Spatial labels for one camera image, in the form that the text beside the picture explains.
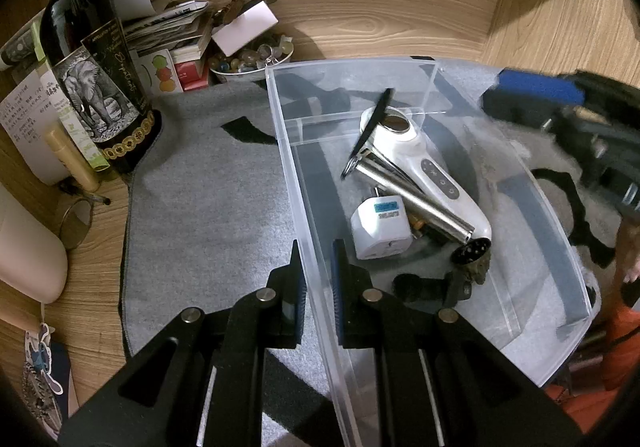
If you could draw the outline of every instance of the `blue label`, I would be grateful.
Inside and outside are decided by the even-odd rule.
[[[398,202],[374,203],[373,210],[375,212],[397,211]]]

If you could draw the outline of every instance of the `white power adapter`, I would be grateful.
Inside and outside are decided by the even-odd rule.
[[[351,216],[351,234],[358,259],[404,252],[413,236],[399,196],[369,198]]]

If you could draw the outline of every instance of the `card with colored circles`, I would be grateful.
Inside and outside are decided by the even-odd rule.
[[[149,97],[180,93],[182,86],[168,50],[159,50],[134,60],[142,87]]]

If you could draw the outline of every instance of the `control button panel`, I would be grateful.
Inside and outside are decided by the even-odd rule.
[[[460,197],[460,191],[451,183],[451,180],[443,175],[442,171],[431,161],[426,158],[420,162],[420,167],[431,181],[444,192],[447,198],[457,200]]]

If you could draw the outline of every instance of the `bowl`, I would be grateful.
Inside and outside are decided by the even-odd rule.
[[[279,60],[277,64],[270,64],[268,66],[278,66],[280,64],[289,62],[291,56],[293,55],[293,50],[289,52],[283,59]],[[238,73],[223,73],[216,70],[211,70],[215,75],[217,75],[220,82],[258,82],[264,81],[266,79],[265,70],[266,68],[260,68],[257,70],[253,70],[250,72],[238,72]]]

